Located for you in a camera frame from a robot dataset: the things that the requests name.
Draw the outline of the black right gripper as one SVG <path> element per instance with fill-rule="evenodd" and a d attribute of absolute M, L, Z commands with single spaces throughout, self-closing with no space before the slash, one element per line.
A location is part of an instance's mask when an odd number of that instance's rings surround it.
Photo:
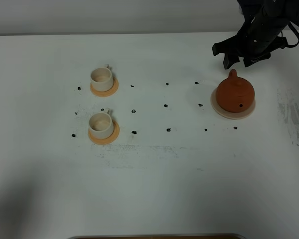
<path fill-rule="evenodd" d="M 239 51 L 244 56 L 245 67 L 267 60 L 271 52 L 285 48 L 288 44 L 282 30 L 289 24 L 289 20 L 280 11 L 260 7 L 254 15 L 246 14 L 245 22 L 237 33 L 237 37 L 230 37 L 212 46 L 213 55 L 224 54 L 224 69 L 230 69 L 240 62 Z"/>

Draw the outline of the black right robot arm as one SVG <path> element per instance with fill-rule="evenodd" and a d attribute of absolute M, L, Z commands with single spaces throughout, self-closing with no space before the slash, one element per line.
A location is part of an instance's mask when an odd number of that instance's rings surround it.
<path fill-rule="evenodd" d="M 299 0 L 240 0 L 244 23 L 236 35 L 215 43 L 213 55 L 224 54 L 223 66 L 229 69 L 243 58 L 245 67 L 267 60 L 271 52 L 296 47 L 288 44 L 282 30 L 289 27 L 299 39 Z"/>

